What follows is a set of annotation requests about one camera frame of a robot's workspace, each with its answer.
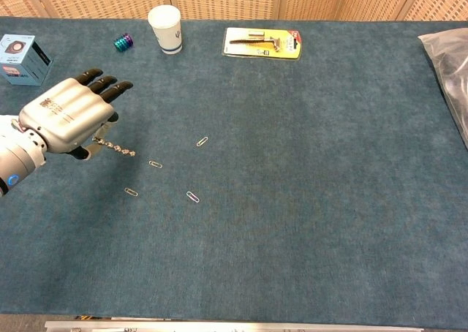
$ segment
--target blue felt tabletop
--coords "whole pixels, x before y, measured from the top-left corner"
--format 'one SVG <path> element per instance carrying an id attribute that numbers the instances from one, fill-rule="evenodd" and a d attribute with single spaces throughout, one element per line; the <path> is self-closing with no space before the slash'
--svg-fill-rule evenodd
<path id="1" fill-rule="evenodd" d="M 228 26 L 301 58 L 223 56 Z M 53 58 L 0 114 L 99 67 L 137 152 L 47 154 L 0 199 L 0 312 L 468 328 L 468 151 L 418 39 L 465 26 L 184 21 L 167 56 L 144 20 L 0 18 Z"/>

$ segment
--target blue light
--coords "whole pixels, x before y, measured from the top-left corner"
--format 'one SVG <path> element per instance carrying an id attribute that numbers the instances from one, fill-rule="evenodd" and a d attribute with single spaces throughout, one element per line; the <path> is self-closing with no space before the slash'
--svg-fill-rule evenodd
<path id="1" fill-rule="evenodd" d="M 18 175 L 11 175 L 9 178 L 8 178 L 8 184 L 10 186 L 14 186 L 16 185 L 16 183 L 18 182 L 18 180 L 20 179 L 20 176 Z"/>

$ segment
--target yellow card packaging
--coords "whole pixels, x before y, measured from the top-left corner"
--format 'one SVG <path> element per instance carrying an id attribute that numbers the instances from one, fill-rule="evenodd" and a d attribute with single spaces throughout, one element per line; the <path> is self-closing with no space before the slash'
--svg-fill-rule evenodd
<path id="1" fill-rule="evenodd" d="M 228 27 L 224 36 L 223 54 L 299 59 L 301 48 L 301 36 L 296 30 Z"/>

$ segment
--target robotic hand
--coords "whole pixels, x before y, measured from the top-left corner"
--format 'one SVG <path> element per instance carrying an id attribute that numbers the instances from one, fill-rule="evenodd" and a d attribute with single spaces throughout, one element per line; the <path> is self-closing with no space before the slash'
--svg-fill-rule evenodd
<path id="1" fill-rule="evenodd" d="M 129 81 L 116 83 L 100 69 L 90 69 L 76 78 L 67 78 L 41 94 L 11 119 L 9 131 L 0 130 L 0 197 L 18 182 L 45 164 L 44 153 L 65 153 L 88 160 L 101 145 L 82 147 L 92 134 L 103 138 L 118 115 L 111 103 L 133 87 Z"/>

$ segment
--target robot finger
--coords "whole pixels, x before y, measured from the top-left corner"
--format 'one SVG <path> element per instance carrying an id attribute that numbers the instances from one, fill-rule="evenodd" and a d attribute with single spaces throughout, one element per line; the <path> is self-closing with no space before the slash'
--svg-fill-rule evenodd
<path id="1" fill-rule="evenodd" d="M 98 81 L 93 82 L 91 85 L 89 85 L 89 89 L 93 91 L 95 94 L 99 94 L 102 91 L 104 91 L 107 87 L 109 87 L 111 84 L 116 83 L 117 79 L 113 76 L 104 76 L 103 78 L 100 78 Z"/>
<path id="2" fill-rule="evenodd" d="M 110 118 L 107 119 L 108 122 L 117 122 L 118 114 L 114 111 L 114 114 Z"/>
<path id="3" fill-rule="evenodd" d="M 92 80 L 97 78 L 98 76 L 102 75 L 102 70 L 101 69 L 90 69 L 88 71 L 85 71 L 83 74 L 77 76 L 75 79 L 78 81 L 80 84 L 87 86 Z"/>
<path id="4" fill-rule="evenodd" d="M 89 151 L 84 149 L 82 146 L 78 146 L 72 151 L 67 152 L 67 154 L 73 156 L 75 159 L 84 160 L 89 156 Z"/>
<path id="5" fill-rule="evenodd" d="M 111 103 L 127 89 L 131 89 L 131 87 L 133 87 L 133 83 L 129 81 L 120 82 L 109 88 L 107 91 L 102 92 L 100 96 L 106 103 Z"/>

